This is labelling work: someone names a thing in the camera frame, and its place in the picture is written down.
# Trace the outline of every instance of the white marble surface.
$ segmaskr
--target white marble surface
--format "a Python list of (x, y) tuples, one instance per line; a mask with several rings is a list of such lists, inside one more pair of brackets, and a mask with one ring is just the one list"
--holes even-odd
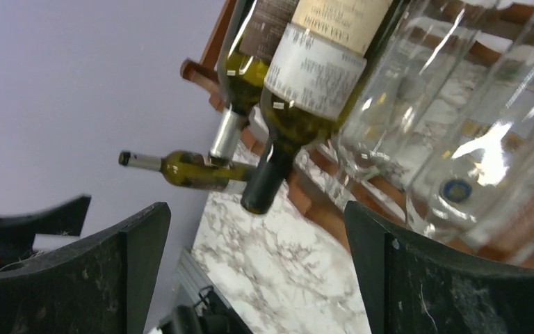
[[(258, 160), (242, 145), (236, 159)], [(256, 334), (370, 333), (351, 257), (285, 194), (253, 216), (240, 196), (210, 193), (193, 257)]]

